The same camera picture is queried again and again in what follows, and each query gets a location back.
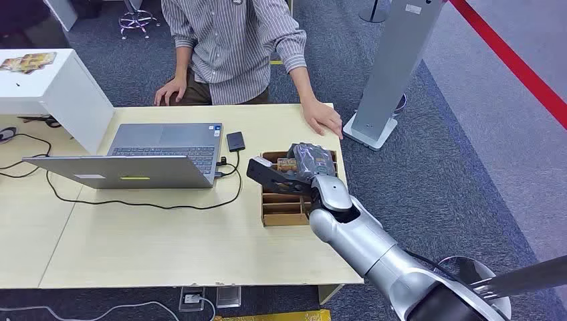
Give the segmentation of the person's right hand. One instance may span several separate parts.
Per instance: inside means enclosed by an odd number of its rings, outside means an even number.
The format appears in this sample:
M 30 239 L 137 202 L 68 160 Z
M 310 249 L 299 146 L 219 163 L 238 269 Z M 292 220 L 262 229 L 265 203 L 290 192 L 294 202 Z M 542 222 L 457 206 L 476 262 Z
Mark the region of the person's right hand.
M 154 105 L 174 106 L 182 100 L 186 89 L 186 78 L 175 76 L 163 87 L 156 91 L 156 94 L 154 96 Z

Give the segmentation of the person's left hand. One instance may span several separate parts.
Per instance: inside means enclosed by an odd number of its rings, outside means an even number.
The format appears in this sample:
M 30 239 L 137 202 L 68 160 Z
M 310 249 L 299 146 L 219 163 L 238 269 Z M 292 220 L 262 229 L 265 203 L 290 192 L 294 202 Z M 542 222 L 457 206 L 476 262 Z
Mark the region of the person's left hand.
M 339 139 L 343 139 L 342 119 L 333 108 L 316 98 L 301 99 L 301 105 L 304 119 L 314 132 L 324 136 L 326 130 L 329 130 Z

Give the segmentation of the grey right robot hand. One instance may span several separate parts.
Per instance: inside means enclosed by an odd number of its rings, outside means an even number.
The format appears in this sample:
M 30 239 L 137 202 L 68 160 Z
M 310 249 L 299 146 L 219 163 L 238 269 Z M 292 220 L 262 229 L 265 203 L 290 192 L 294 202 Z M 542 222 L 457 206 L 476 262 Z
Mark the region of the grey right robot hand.
M 296 161 L 296 173 L 300 179 L 311 181 L 316 175 L 335 176 L 336 167 L 329 150 L 311 143 L 293 143 L 288 158 Z

